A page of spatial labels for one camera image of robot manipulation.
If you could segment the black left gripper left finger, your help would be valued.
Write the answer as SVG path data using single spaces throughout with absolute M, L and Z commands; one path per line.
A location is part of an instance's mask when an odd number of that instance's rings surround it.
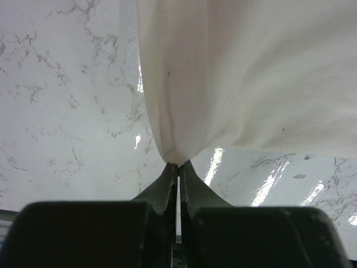
M 171 267 L 178 168 L 129 201 L 27 205 L 1 247 L 2 267 Z

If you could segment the cream white t shirt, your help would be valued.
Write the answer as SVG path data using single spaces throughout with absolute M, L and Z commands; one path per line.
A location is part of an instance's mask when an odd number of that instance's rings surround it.
M 355 1 L 138 1 L 137 19 L 165 161 L 217 146 L 356 158 Z

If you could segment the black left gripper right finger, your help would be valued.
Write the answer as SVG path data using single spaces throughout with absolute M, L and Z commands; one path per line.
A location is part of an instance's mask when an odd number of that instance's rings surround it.
M 350 267 L 328 216 L 314 207 L 235 207 L 180 167 L 188 267 Z

